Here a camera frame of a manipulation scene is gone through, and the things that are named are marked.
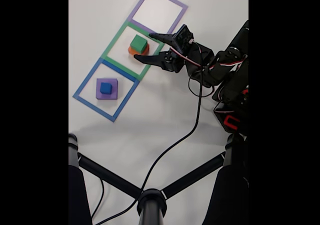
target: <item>black cable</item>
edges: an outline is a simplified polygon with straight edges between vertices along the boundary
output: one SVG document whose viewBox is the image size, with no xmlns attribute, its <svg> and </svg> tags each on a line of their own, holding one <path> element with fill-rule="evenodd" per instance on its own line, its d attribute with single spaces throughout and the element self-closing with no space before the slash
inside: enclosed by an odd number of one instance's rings
<svg viewBox="0 0 320 225">
<path fill-rule="evenodd" d="M 195 95 L 196 97 L 199 97 L 199 95 L 195 94 L 194 91 L 192 91 L 191 88 L 190 88 L 190 80 L 191 80 L 192 75 L 193 75 L 195 72 L 199 72 L 199 71 L 196 70 L 196 71 L 194 71 L 193 73 L 191 73 L 191 75 L 189 76 L 188 88 L 189 88 L 190 92 L 191 92 L 193 95 Z M 215 87 L 212 86 L 212 91 L 211 91 L 208 95 L 201 96 L 201 98 L 209 97 L 209 96 L 212 95 L 214 92 L 215 92 Z"/>
<path fill-rule="evenodd" d="M 202 56 L 201 56 L 201 48 L 199 47 L 199 51 L 200 51 L 200 57 L 201 57 L 201 69 L 200 69 L 200 76 L 201 76 L 201 80 L 200 80 L 200 91 L 199 91 L 199 94 L 202 94 L 202 85 L 203 85 L 203 71 L 202 71 L 202 66 L 203 66 L 203 61 L 202 61 Z M 142 194 L 142 192 L 144 191 L 144 188 L 146 186 L 146 183 L 147 183 L 147 180 L 151 174 L 151 171 L 154 169 L 155 165 L 157 164 L 157 162 L 159 162 L 159 160 L 167 153 L 169 152 L 171 149 L 173 149 L 176 145 L 178 145 L 180 142 L 182 142 L 183 140 L 185 140 L 186 138 L 188 138 L 191 134 L 193 134 L 193 132 L 196 130 L 197 126 L 198 126 L 198 123 L 199 123 L 199 116 L 200 116 L 200 108 L 201 108 L 201 97 L 199 97 L 199 100 L 198 100 L 198 108 L 197 108 L 197 113 L 196 113 L 196 119 L 195 119 L 195 124 L 194 124 L 194 127 L 193 129 L 187 134 L 185 135 L 183 138 L 179 139 L 178 141 L 176 141 L 174 144 L 172 144 L 170 147 L 168 147 L 163 153 L 161 153 L 161 155 L 154 161 L 154 163 L 152 164 L 149 172 L 147 173 L 146 177 L 145 177 L 145 180 L 143 182 L 143 185 L 140 189 L 140 193 L 139 193 L 139 196 L 133 201 L 133 203 L 125 210 L 123 210 L 122 212 L 119 212 L 118 214 L 116 215 L 113 215 L 105 220 L 102 220 L 101 222 L 97 223 L 96 225 L 101 225 L 101 224 L 104 224 L 105 222 L 108 222 L 112 219 L 115 219 L 123 214 L 125 214 L 126 212 L 128 212 L 134 205 L 135 203 L 138 201 L 140 195 Z"/>
<path fill-rule="evenodd" d="M 104 186 L 104 181 L 102 181 L 102 179 L 100 179 L 101 181 L 101 185 L 102 185 L 102 194 L 101 194 L 101 198 L 100 198 L 100 201 L 98 203 L 98 205 L 96 206 L 95 210 L 93 211 L 92 215 L 91 215 L 91 219 L 94 218 L 94 215 L 96 214 L 101 202 L 102 202 L 102 199 L 104 198 L 104 194 L 105 194 L 105 186 Z"/>
</svg>

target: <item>tripod leg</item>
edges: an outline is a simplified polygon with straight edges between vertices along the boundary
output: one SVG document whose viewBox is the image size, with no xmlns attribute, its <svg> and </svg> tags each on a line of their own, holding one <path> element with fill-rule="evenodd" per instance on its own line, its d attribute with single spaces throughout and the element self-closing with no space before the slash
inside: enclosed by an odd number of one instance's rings
<svg viewBox="0 0 320 225">
<path fill-rule="evenodd" d="M 68 207 L 69 225 L 92 225 L 84 175 L 78 164 L 78 143 L 75 135 L 69 133 Z"/>
</svg>

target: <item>white cable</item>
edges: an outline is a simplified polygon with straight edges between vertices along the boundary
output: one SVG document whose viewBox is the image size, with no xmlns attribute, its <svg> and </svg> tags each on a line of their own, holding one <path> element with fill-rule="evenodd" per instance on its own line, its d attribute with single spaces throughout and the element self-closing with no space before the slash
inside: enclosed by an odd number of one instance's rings
<svg viewBox="0 0 320 225">
<path fill-rule="evenodd" d="M 192 63 L 193 65 L 196 65 L 201 68 L 200 64 L 196 63 L 195 61 L 192 61 L 191 59 L 187 58 L 186 56 L 183 56 L 180 52 L 175 50 L 173 47 L 170 47 L 170 49 L 172 51 L 174 51 L 174 53 L 177 54 L 178 56 L 180 56 L 181 58 L 183 58 L 183 59 L 187 60 L 188 62 Z"/>
</svg>

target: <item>black tripod base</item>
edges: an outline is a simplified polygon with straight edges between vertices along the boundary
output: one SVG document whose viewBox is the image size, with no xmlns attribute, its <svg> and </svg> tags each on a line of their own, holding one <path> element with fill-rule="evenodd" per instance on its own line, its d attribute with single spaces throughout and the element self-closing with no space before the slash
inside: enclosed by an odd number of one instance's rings
<svg viewBox="0 0 320 225">
<path fill-rule="evenodd" d="M 157 189 L 145 190 L 137 206 L 140 216 L 139 225 L 163 225 L 163 217 L 167 211 L 166 199 Z"/>
</svg>

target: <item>black pole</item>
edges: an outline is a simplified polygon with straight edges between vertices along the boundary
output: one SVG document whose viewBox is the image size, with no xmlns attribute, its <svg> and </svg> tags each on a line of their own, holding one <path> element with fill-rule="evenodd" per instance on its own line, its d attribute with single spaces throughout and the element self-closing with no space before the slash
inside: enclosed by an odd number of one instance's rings
<svg viewBox="0 0 320 225">
<path fill-rule="evenodd" d="M 211 160 L 207 161 L 205 164 L 201 165 L 200 167 L 189 172 L 187 175 L 181 177 L 177 181 L 171 183 L 170 185 L 162 189 L 162 192 L 164 192 L 166 199 L 173 197 L 177 193 L 196 183 L 208 174 L 222 167 L 222 165 L 224 164 L 225 153 L 225 151 L 222 152 L 218 156 L 215 156 Z"/>
<path fill-rule="evenodd" d="M 89 173 L 92 173 L 93 175 L 114 186 L 125 194 L 128 194 L 132 198 L 136 199 L 137 197 L 139 197 L 140 188 L 138 188 L 137 186 L 114 174 L 112 171 L 109 171 L 98 163 L 92 161 L 80 152 L 78 152 L 78 157 L 80 158 L 79 166 L 81 168 L 87 170 Z"/>
<path fill-rule="evenodd" d="M 68 225 L 92 225 L 84 175 L 78 164 L 77 137 L 69 133 Z"/>
</svg>

